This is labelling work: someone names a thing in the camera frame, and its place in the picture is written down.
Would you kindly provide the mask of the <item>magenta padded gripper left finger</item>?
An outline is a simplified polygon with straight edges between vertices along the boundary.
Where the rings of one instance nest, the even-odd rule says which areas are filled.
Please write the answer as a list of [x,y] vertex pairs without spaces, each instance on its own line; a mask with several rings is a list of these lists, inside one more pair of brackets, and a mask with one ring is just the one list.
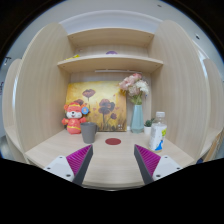
[[93,156],[93,145],[87,145],[72,154],[58,156],[44,170],[81,186]]

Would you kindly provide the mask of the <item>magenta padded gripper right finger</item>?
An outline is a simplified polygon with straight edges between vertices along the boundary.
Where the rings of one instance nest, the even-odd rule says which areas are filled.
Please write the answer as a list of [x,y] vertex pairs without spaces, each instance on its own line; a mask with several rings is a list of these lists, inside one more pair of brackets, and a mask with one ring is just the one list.
[[182,169],[168,155],[159,156],[137,144],[134,145],[134,156],[145,185]]

